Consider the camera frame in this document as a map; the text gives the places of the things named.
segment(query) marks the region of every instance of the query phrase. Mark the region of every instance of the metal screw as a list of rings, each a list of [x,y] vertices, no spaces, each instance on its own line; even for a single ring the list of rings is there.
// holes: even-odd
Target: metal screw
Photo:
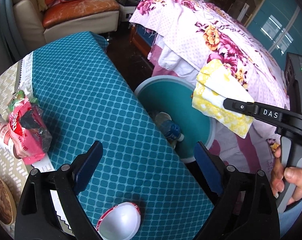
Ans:
[[[37,173],[38,173],[38,169],[32,169],[30,172],[31,175],[35,175]]]
[[[63,164],[62,167],[61,167],[61,170],[62,171],[67,171],[69,168],[70,168],[69,164]]]
[[[261,170],[257,171],[257,174],[261,177],[263,177],[265,175],[264,171],[261,171]]]
[[[228,165],[226,168],[227,168],[227,170],[230,171],[230,172],[235,171],[235,168],[234,168],[234,166],[232,166],[232,165]]]

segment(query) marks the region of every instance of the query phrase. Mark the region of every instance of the teal patterned tablecloth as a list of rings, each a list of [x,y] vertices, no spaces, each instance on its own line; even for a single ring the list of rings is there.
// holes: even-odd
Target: teal patterned tablecloth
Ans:
[[[54,168],[95,140],[104,153],[78,196],[91,222],[124,201],[141,210],[134,239],[193,239],[213,205],[104,53],[96,34],[77,33],[33,54],[33,91],[53,140]]]

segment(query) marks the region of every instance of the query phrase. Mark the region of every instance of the yellow and white cloth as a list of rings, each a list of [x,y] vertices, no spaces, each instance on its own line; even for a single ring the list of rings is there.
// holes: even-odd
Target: yellow and white cloth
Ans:
[[[217,119],[232,132],[245,138],[253,122],[253,117],[225,109],[223,101],[231,98],[243,102],[254,102],[250,94],[218,59],[205,65],[196,80],[192,107],[204,115]]]

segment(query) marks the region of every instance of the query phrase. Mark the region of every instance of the floral bedspread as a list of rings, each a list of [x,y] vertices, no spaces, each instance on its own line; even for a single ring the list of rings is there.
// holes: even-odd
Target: floral bedspread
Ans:
[[[173,70],[195,83],[195,73],[216,58],[255,101],[289,108],[283,71],[276,61],[245,27],[215,5],[204,0],[142,0],[130,22],[157,32],[161,49],[182,59],[183,64],[162,66],[166,74]],[[194,71],[183,72],[186,67]],[[253,126],[263,138],[279,142],[274,127],[257,120]]]

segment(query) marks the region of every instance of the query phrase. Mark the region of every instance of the orange leather seat cushion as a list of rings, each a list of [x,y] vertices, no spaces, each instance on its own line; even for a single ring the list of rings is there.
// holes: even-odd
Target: orange leather seat cushion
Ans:
[[[43,27],[50,28],[62,22],[85,16],[120,10],[115,0],[75,0],[63,2],[47,9],[43,16]]]

